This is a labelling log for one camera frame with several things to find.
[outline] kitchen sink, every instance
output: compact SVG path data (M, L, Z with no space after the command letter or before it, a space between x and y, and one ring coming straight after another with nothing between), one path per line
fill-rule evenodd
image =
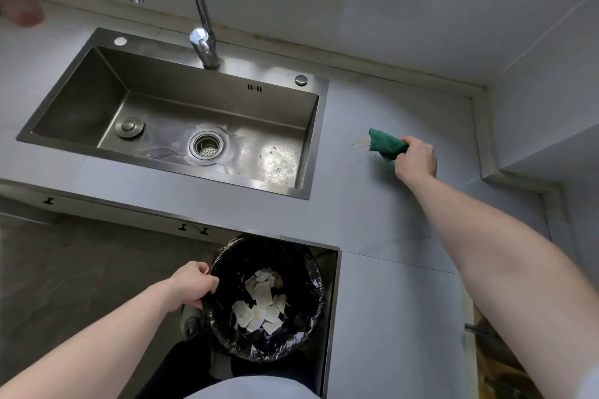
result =
M328 82L97 29L17 139L310 199Z

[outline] hand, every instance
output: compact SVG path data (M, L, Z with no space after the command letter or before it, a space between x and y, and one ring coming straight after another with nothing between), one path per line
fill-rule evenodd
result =
M205 262L187 262L167 280L170 284L169 310L181 305L202 309L202 297L213 294L219 285L216 276L207 274L210 267Z
M400 153L395 160L395 175L409 188L423 177L437 176L437 157L432 145L425 144L415 137L403 137L409 145L406 153Z

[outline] sink drain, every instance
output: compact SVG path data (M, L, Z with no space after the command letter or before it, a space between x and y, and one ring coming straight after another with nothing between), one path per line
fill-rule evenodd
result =
M199 132L189 141L189 151L199 160L211 160L222 152L223 147L223 138L214 131Z

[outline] cabinet door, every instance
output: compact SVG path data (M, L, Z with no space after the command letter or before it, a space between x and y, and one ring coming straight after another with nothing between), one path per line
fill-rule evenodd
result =
M240 234L240 232L196 222L146 214L52 193L43 194L15 186L0 185L0 195L52 212L74 214L84 218L130 225L210 243L225 244Z

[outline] black trash can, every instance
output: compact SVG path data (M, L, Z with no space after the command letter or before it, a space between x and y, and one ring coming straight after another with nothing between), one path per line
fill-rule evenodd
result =
M272 335L236 328L232 305L252 303L245 281L254 272L270 268L281 275L280 293L287 297L283 325ZM258 363L276 361L310 338L324 308L325 294L318 264L307 246L254 235L242 235L217 253L210 274L220 283L204 299L210 327L230 354Z

